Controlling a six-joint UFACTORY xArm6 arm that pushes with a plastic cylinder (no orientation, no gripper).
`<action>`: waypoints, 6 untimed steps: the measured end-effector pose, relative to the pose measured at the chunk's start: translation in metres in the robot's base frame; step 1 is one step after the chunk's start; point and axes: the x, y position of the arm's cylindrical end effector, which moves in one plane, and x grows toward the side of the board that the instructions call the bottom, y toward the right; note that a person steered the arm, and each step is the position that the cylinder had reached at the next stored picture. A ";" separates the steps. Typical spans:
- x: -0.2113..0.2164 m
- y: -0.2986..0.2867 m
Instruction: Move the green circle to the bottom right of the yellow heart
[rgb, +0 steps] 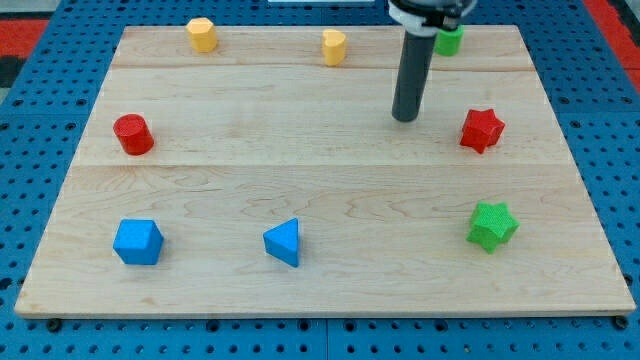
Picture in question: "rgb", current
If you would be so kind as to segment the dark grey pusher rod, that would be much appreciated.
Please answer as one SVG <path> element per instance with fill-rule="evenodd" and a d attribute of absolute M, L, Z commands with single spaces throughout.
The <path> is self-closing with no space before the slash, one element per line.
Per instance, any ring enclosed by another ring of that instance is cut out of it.
<path fill-rule="evenodd" d="M 392 103 L 392 116 L 414 121 L 420 111 L 436 39 L 405 32 Z"/>

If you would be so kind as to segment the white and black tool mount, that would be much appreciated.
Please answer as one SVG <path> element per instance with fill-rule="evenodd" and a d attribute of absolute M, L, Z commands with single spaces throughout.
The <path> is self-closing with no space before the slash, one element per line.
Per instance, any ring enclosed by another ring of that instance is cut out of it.
<path fill-rule="evenodd" d="M 478 0 L 389 0 L 389 16 L 415 36 L 453 31 L 476 7 Z"/>

